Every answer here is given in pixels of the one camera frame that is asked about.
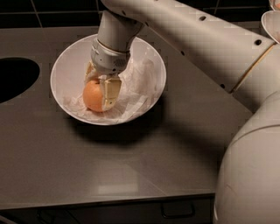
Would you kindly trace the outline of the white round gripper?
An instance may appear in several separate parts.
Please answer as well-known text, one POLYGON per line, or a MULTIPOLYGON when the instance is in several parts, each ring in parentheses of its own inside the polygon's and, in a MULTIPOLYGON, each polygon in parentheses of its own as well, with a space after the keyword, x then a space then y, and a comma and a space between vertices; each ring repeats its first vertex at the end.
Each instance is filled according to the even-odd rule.
POLYGON ((91 61, 87 63, 84 84, 98 80, 102 93, 102 110, 112 109, 120 94, 122 81, 111 74, 122 73, 130 60, 130 52, 117 52, 103 45, 94 38, 91 49, 91 61))

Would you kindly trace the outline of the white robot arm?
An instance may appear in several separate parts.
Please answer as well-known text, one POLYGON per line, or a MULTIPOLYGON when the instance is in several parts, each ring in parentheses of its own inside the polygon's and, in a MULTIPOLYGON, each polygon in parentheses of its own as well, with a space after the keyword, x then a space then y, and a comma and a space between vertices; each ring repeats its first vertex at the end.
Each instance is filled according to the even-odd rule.
POLYGON ((222 159, 213 224, 280 224, 278 43, 176 0, 101 0, 91 58, 119 74, 143 25, 253 111, 222 159))

